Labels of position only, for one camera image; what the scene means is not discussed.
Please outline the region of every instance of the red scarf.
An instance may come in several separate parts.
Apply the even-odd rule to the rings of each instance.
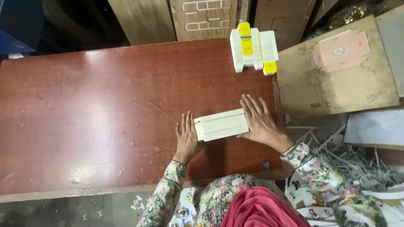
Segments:
[[[264,187],[239,192],[221,227],[310,227],[275,193]]]

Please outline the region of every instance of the scratched table surface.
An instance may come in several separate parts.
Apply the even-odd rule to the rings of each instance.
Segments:
[[[234,70],[228,39],[172,42],[5,60],[0,67],[0,195],[157,184],[172,160],[181,113],[267,100],[272,76]],[[271,148],[212,141],[189,180],[280,169]]]

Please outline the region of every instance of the hand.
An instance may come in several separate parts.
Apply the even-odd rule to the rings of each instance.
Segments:
[[[201,150],[198,146],[194,116],[191,112],[188,111],[186,116],[182,114],[181,132],[179,127],[180,125],[177,124],[175,128],[178,145],[173,160],[188,165],[188,162]]]
[[[252,141],[266,144],[279,153],[286,152],[295,143],[284,133],[280,132],[274,120],[268,111],[268,106],[265,100],[259,98],[263,106],[263,111],[260,104],[250,95],[242,95],[240,100],[241,106],[244,109],[249,132],[237,135],[238,138],[246,138]]]

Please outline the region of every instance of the floral sleeve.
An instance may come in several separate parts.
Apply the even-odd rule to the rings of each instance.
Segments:
[[[186,175],[186,167],[171,161],[156,190],[150,197],[138,227],[167,226],[178,203]]]
[[[310,152],[300,143],[281,155],[314,194],[334,205],[337,223],[342,227],[387,227],[387,222],[371,196],[362,195],[352,181]]]

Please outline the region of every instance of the yellow and white carton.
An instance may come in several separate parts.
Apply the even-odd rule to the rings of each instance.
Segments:
[[[259,32],[250,28],[248,22],[242,22],[231,30],[230,45],[236,72],[254,66],[255,70],[263,69],[265,76],[276,73],[279,58],[274,31]]]

